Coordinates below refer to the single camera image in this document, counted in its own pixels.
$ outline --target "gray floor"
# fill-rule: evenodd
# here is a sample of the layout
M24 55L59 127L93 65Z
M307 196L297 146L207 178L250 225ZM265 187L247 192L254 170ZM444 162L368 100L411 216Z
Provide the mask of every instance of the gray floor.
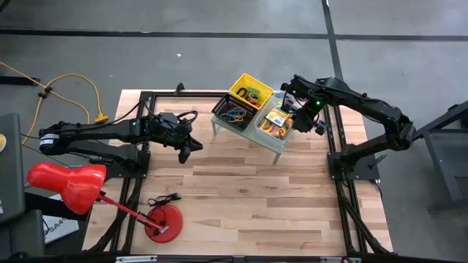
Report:
M468 35L464 0L329 0L337 34ZM163 32L326 34L320 0L42 0L13 1L0 27ZM344 79L351 88L400 107L416 127L468 98L468 42L338 41ZM69 73L98 85L102 109L113 116L125 88L228 88L243 72L279 88L297 73L313 80L334 74L326 39L110 38L0 35L0 61L44 81ZM10 75L0 68L0 75ZM97 112L88 84L63 80L60 94ZM40 88L2 86L0 115L17 112L31 125ZM84 122L78 107L48 98L38 128L60 120ZM369 137L383 132L366 121ZM36 148L37 142L28 145ZM430 216L426 207L445 199L426 145L387 152L380 163L385 213L395 252L466 261L468 213ZM23 149L24 169L44 156ZM75 156L59 156L81 164ZM62 251L62 244L49 248Z

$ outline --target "white paper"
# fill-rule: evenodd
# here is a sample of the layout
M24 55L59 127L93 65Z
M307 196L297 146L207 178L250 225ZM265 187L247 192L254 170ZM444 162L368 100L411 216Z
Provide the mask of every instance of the white paper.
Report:
M49 198L61 200L60 194L56 194ZM42 216L42 218L49 227L49 232L44 236L46 244L78 230L78 222L76 220L58 218L55 216ZM47 232L45 223L42 222L42 225L44 226L44 234Z

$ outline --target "wooden table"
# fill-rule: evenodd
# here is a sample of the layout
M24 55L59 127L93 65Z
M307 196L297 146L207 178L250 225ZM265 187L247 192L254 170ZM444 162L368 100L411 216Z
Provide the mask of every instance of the wooden table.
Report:
M140 90L123 90L116 117L134 106ZM148 198L178 192L173 204L184 216L184 229L171 243L157 244L136 223L133 254L342 256L345 255L334 182L328 177L326 135L295 132L278 161L274 153L222 129L211 131L211 109L217 98L160 98L155 112L197 110L192 136L204 149L179 164L178 151L151 143L151 163L143 182L139 211L151 208ZM362 116L341 109L348 143L367 140ZM128 116L134 118L136 111ZM103 191L118 200L122 180L110 179ZM361 215L375 237L391 250L385 213L376 186L356 182ZM114 206L92 208L83 249L104 234L116 215ZM127 219L122 237L126 234ZM355 227L350 223L355 247Z

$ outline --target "yellow plastic crate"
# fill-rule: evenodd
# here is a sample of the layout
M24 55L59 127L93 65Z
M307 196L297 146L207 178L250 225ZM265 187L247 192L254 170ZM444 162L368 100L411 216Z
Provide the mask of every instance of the yellow plastic crate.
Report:
M256 88L260 92L260 103L261 105L255 106L252 103L248 102L243 97L236 94L240 88ZM273 94L273 89L268 87L267 85L261 83L260 81L256 80L254 77L243 73L241 77L234 83L234 85L230 88L229 92L235 98L240 99L241 101L253 106L255 109L260 109L268 99L270 99L271 94Z

